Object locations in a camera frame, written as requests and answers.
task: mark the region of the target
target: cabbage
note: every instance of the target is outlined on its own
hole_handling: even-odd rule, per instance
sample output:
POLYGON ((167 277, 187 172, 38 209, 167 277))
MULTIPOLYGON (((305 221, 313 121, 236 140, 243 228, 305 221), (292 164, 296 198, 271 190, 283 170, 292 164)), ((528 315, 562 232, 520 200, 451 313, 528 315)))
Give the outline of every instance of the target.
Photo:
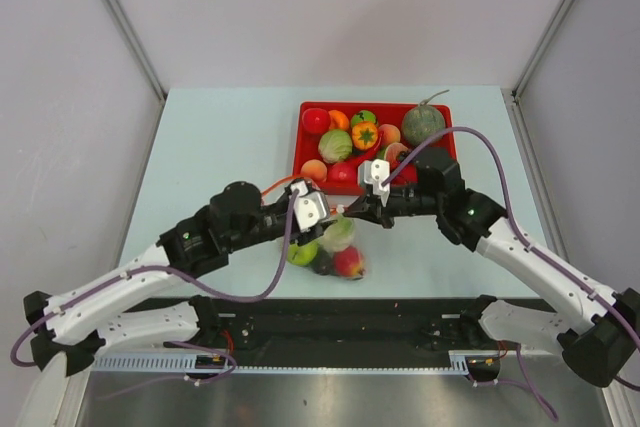
POLYGON ((352 149, 351 136, 339 129, 330 130, 324 134, 318 145, 318 152, 327 164, 342 162, 351 155, 352 149))
POLYGON ((327 252, 342 252, 353 244, 356 236, 356 226, 352 219, 339 215, 337 221, 327 227, 322 237, 318 239, 320 245, 327 252))

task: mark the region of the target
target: light blue table surface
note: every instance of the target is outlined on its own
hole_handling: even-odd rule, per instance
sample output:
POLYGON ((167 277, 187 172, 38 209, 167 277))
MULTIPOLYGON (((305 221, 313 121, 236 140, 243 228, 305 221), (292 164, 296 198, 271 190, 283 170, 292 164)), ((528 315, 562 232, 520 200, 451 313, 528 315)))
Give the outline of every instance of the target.
MULTIPOLYGON (((228 183, 246 180, 261 189, 291 173, 298 109, 307 100, 419 102, 442 90, 421 87, 321 87, 172 89, 125 242, 122 263, 158 235, 193 215, 228 183)), ((518 221, 544 241, 542 227, 502 94, 494 86, 454 86, 438 98, 451 108, 454 125, 474 127, 494 143, 505 167, 518 221)), ((495 165, 484 145, 456 134, 458 160, 467 185, 502 203, 495 165)), ((428 298, 480 294, 535 294, 511 274, 464 247, 451 245, 433 218, 397 219, 393 230, 357 221, 366 277, 321 277, 288 265, 272 297, 428 298)), ((277 242, 234 253, 229 266, 201 277, 233 294, 256 294, 278 263, 277 242)), ((163 296, 190 296, 185 285, 163 296)))

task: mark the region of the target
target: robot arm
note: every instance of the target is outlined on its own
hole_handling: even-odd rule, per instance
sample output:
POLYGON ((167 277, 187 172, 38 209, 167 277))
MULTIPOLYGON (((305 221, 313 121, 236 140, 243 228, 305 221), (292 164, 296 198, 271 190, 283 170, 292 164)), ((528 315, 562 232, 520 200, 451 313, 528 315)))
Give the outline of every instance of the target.
MULTIPOLYGON (((493 260, 546 300, 555 313, 523 309, 493 297, 481 296, 461 317, 495 340, 532 345, 564 360, 580 377, 607 386, 635 349, 634 341, 609 310, 638 330, 640 294, 632 289, 618 294, 584 276, 533 239, 522 243, 511 219, 489 197, 465 187, 460 166, 448 153, 427 147, 414 159, 417 182, 385 185, 389 164, 376 160, 361 166, 366 194, 344 215, 391 228, 395 217, 432 215, 452 243, 493 260), (561 265, 591 288, 579 288, 533 251, 561 265)), ((204 338, 219 330, 210 298, 194 297, 169 309, 122 313, 153 294, 180 282, 179 275, 200 277, 228 264, 232 252, 281 237, 289 198, 297 192, 291 240, 304 244, 322 235, 329 225, 329 208, 322 194, 304 181, 296 181, 276 203, 263 206, 259 190, 236 182, 211 199, 193 217, 160 236, 131 263, 100 279, 60 296, 40 292, 25 298, 28 321, 43 322, 31 341, 34 360, 44 368, 58 352, 66 352, 67 374, 79 372, 107 350, 154 342, 204 338), (167 267, 158 271, 152 268, 167 267), (109 285, 97 293, 97 286, 109 285), (82 302, 62 309, 74 298, 82 302)))
POLYGON ((599 302, 599 295, 635 327, 640 318, 640 295, 633 289, 617 294, 611 287, 585 276, 575 267, 535 242, 528 233, 523 244, 514 233, 506 210, 489 197, 465 187, 460 166, 441 148, 427 147, 413 161, 417 182, 388 186, 387 162, 361 166, 359 177, 366 194, 347 208, 345 216, 394 225, 394 218, 433 215, 452 243, 491 259, 534 290, 555 312, 510 305, 481 296, 462 318, 495 340, 513 341, 562 355, 569 367, 587 382, 606 387, 635 350, 620 323, 599 302), (567 275, 543 260, 542 253, 585 282, 587 292, 567 275))
POLYGON ((235 182, 128 264, 66 294, 28 295, 24 305, 29 323, 49 317, 31 341, 36 364, 42 369, 64 351, 67 373, 73 375, 107 350, 210 336, 218 327, 210 298, 196 296, 162 310, 124 311, 181 283, 180 274, 200 277, 226 266, 229 254, 237 250, 282 237, 294 192, 290 239, 307 243, 331 223, 322 192, 311 183, 294 181, 278 201, 262 205, 257 187, 235 182), (78 298, 84 299, 64 308, 78 298))

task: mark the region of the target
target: plastic tray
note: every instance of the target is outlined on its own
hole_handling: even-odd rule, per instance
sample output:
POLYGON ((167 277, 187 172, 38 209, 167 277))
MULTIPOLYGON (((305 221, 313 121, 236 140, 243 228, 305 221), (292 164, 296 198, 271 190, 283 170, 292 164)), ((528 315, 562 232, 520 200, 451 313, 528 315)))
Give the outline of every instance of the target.
MULTIPOLYGON (((310 135, 302 128, 302 114, 305 110, 311 108, 319 108, 324 110, 339 110, 351 118, 361 110, 370 110, 378 118, 378 124, 393 124, 400 128, 404 115, 414 108, 417 104, 380 104, 368 102, 304 102, 300 105, 300 113, 298 115, 298 135, 296 140, 296 153, 293 158, 293 175, 300 173, 302 165, 311 159, 322 160, 318 153, 318 143, 321 135, 310 135)), ((442 113, 447 127, 451 127, 451 111, 446 105, 434 105, 440 113, 442 113)), ((409 146, 404 137, 402 143, 409 146)), ((455 159, 456 146, 452 134, 445 135, 434 145, 444 147, 449 154, 455 159)), ((407 167, 402 172, 405 181, 415 181, 415 170, 411 171, 407 167)), ((318 182, 318 186, 327 194, 332 195, 361 195, 363 190, 357 184, 345 184, 336 182, 318 182)))

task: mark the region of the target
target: plastic bag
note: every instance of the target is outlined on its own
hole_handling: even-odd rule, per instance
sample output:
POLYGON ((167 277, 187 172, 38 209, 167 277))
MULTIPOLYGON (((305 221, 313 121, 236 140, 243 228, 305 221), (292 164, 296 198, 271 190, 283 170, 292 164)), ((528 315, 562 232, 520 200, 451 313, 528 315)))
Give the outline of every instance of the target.
POLYGON ((322 237, 302 246, 290 245, 287 261, 318 275, 362 279, 366 273, 365 258, 355 245, 355 222, 342 215, 336 215, 335 220, 322 237))

